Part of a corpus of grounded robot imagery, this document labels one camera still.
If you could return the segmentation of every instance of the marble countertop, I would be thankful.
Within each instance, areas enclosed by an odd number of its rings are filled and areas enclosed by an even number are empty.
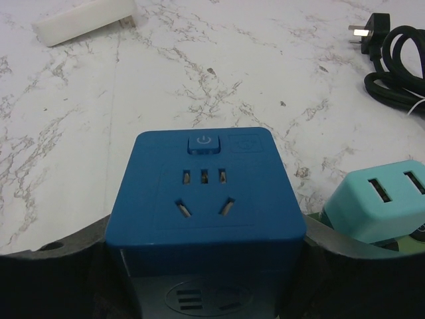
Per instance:
[[[137,0],[135,29],[44,47],[31,22],[70,4],[0,8],[1,254],[108,215],[147,130],[268,128],[304,213],[349,171],[425,161],[425,122],[367,95],[373,66],[347,30],[372,12],[423,28],[423,0]],[[403,59],[419,73],[412,44]]]

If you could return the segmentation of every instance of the usb port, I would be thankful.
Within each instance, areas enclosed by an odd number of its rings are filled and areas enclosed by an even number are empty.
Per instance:
[[[380,185],[377,179],[369,179],[368,182],[372,184],[373,188],[377,191],[378,195],[381,197],[384,203],[391,201],[391,198],[388,196],[385,189]]]
[[[419,190],[419,192],[423,195],[425,195],[425,188],[424,186],[418,181],[415,175],[411,171],[404,172],[405,176],[407,176],[413,183],[413,185],[416,186],[416,188]]]

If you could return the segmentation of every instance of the power plug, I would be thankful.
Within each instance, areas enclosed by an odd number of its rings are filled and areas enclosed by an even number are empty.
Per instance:
[[[360,37],[361,52],[369,54],[371,60],[381,58],[381,47],[386,36],[390,33],[390,15],[388,13],[372,13],[364,27],[350,25],[349,30],[353,31],[356,37]]]
[[[106,243],[143,318],[275,318],[306,232],[263,128],[137,137]]]
[[[425,166],[408,160],[352,171],[324,211],[336,231],[364,243],[409,235],[425,223]]]

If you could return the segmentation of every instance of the plug prong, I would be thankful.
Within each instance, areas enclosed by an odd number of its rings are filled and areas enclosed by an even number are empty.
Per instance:
[[[355,37],[367,37],[370,33],[370,30],[365,30],[365,27],[361,25],[349,25],[348,29]]]
[[[355,37],[367,37],[370,34],[369,30],[360,30],[360,29],[355,29],[353,31],[353,34]]]

